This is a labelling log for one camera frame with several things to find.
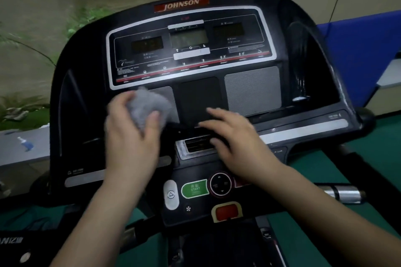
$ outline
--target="person's right hand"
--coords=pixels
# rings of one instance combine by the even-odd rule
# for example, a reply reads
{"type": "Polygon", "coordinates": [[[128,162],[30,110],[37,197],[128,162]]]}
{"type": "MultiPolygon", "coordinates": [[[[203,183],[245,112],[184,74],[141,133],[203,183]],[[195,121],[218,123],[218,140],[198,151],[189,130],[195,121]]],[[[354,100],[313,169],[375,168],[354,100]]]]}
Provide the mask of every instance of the person's right hand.
{"type": "Polygon", "coordinates": [[[223,109],[207,108],[207,112],[220,120],[200,122],[207,128],[224,137],[230,148],[221,140],[212,138],[219,157],[234,174],[250,183],[258,184],[258,178],[266,168],[284,166],[259,138],[253,125],[245,117],[223,109]]]}

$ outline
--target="gray speaker grille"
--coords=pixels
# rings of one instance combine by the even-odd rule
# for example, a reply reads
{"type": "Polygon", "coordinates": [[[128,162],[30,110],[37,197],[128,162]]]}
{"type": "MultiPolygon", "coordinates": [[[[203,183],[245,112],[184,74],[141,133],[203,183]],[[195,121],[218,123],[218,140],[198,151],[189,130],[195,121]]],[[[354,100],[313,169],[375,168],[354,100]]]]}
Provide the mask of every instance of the gray speaker grille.
{"type": "Polygon", "coordinates": [[[224,82],[230,111],[249,116],[281,107],[278,67],[228,74],[224,82]]]}
{"type": "Polygon", "coordinates": [[[173,109],[171,110],[171,113],[170,113],[170,118],[173,122],[179,123],[180,119],[178,118],[177,105],[176,105],[175,99],[174,99],[173,88],[170,86],[167,86],[167,87],[151,89],[149,91],[163,95],[165,98],[168,99],[168,101],[173,105],[173,109]]]}

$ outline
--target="digital display window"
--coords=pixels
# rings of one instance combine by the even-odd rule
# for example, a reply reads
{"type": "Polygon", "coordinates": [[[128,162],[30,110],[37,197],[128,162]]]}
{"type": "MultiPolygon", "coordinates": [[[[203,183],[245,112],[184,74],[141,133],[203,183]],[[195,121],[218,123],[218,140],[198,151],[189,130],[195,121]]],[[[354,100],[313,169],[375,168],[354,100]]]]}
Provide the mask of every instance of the digital display window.
{"type": "Polygon", "coordinates": [[[209,42],[205,29],[186,30],[171,33],[170,38],[171,45],[174,49],[193,47],[209,42]]]}
{"type": "Polygon", "coordinates": [[[131,47],[135,54],[151,52],[163,49],[163,40],[161,36],[137,40],[131,42],[131,47]]]}
{"type": "Polygon", "coordinates": [[[213,27],[214,36],[219,39],[228,37],[243,36],[245,34],[242,23],[232,23],[229,25],[218,25],[213,27]]]}

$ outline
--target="green mat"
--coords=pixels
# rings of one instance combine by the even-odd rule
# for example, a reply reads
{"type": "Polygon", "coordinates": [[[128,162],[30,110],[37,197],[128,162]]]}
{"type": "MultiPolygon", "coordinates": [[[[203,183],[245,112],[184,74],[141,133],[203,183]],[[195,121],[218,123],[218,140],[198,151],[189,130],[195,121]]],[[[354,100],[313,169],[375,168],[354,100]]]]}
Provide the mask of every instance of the green mat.
{"type": "MultiPolygon", "coordinates": [[[[371,134],[365,138],[352,141],[348,145],[363,156],[368,163],[389,179],[398,189],[401,189],[401,168],[399,167],[401,160],[401,149],[399,148],[401,145],[401,115],[378,120],[377,128],[371,134]]],[[[347,183],[346,178],[321,151],[298,156],[291,163],[291,166],[315,183],[347,183]]],[[[365,203],[351,206],[351,209],[373,224],[397,235],[371,205],[365,203]]],[[[33,207],[32,210],[35,211],[35,217],[37,218],[51,217],[53,224],[49,226],[57,226],[64,207],[52,209],[33,207]]],[[[24,209],[17,209],[0,214],[0,228],[2,230],[23,229],[32,221],[33,216],[31,213],[24,215],[23,218],[20,218],[8,228],[4,227],[6,220],[23,211],[24,209]]],[[[135,209],[130,222],[141,218],[143,218],[143,214],[138,209],[135,209]]],[[[288,213],[272,214],[269,216],[269,220],[290,267],[330,266],[288,213]]],[[[167,266],[166,257],[166,241],[158,234],[150,238],[145,244],[120,255],[117,266],[165,267],[167,266]]]]}

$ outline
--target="gray cloth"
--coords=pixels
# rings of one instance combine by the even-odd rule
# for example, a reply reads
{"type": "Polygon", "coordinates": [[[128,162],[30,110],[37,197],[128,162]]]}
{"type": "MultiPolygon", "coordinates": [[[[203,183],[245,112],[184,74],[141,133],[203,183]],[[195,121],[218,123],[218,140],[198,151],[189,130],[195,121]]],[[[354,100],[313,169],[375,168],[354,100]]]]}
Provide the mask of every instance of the gray cloth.
{"type": "Polygon", "coordinates": [[[164,96],[150,92],[145,87],[139,87],[134,99],[127,103],[127,108],[133,122],[143,132],[146,119],[153,111],[160,112],[160,129],[162,130],[167,121],[170,121],[173,106],[164,96]]]}

